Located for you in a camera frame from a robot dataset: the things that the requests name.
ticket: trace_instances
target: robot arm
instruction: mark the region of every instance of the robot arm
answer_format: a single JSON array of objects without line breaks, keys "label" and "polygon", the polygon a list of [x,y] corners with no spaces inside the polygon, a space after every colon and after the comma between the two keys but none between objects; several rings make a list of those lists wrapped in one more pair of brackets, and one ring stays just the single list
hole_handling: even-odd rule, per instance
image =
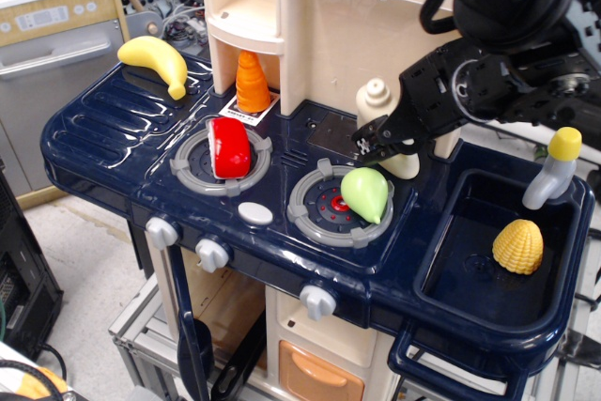
[{"label": "robot arm", "polygon": [[363,160],[414,153],[467,122],[553,118],[601,75],[597,1],[454,0],[454,17],[434,20],[442,0],[427,0],[424,29],[463,38],[401,73],[398,108],[353,135]]}]

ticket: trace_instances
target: toy banana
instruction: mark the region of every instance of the toy banana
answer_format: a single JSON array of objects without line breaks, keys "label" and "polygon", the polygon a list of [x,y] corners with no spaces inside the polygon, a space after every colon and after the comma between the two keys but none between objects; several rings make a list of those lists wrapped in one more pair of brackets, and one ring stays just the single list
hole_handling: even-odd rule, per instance
[{"label": "toy banana", "polygon": [[117,57],[126,65],[154,69],[169,85],[169,95],[179,100],[186,94],[186,60],[171,45],[155,37],[138,37],[121,46]]}]

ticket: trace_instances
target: gray burner ring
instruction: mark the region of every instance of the gray burner ring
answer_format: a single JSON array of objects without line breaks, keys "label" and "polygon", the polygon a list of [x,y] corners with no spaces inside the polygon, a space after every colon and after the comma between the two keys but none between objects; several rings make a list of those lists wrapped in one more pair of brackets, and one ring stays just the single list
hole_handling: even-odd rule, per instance
[{"label": "gray burner ring", "polygon": [[393,220],[394,186],[390,181],[388,182],[386,211],[380,224],[370,224],[365,228],[356,227],[348,233],[336,233],[319,227],[309,218],[309,210],[304,205],[304,198],[309,190],[321,181],[330,180],[333,177],[344,177],[353,169],[355,168],[350,166],[332,166],[329,159],[317,162],[317,169],[299,180],[299,183],[292,189],[290,202],[286,209],[288,220],[313,241],[338,248],[364,248],[370,241],[382,235]]},{"label": "gray burner ring", "polygon": [[171,173],[177,177],[184,186],[193,192],[208,196],[238,196],[244,190],[253,187],[270,169],[271,140],[263,139],[253,131],[246,131],[248,140],[256,154],[256,163],[253,169],[244,178],[228,179],[224,183],[209,183],[200,180],[190,170],[189,158],[194,149],[208,139],[208,130],[204,129],[188,138],[177,150],[176,157],[170,161]]}]

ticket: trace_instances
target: red burner center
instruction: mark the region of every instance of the red burner center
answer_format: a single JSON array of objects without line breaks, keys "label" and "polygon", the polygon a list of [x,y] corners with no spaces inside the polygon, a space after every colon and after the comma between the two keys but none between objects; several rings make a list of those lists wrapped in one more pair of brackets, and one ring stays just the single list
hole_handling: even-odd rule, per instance
[{"label": "red burner center", "polygon": [[331,207],[336,211],[349,211],[350,207],[347,205],[342,196],[338,195],[334,197],[331,201]]}]

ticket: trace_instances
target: green fruit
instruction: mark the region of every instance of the green fruit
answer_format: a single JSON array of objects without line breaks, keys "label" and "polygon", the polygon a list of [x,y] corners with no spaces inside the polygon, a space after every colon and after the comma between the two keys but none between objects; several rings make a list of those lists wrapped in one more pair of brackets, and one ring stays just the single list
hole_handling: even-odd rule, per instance
[{"label": "green fruit", "polygon": [[340,192],[355,213],[369,223],[380,223],[388,199],[388,182],[381,173],[371,168],[353,169],[343,177]]}]

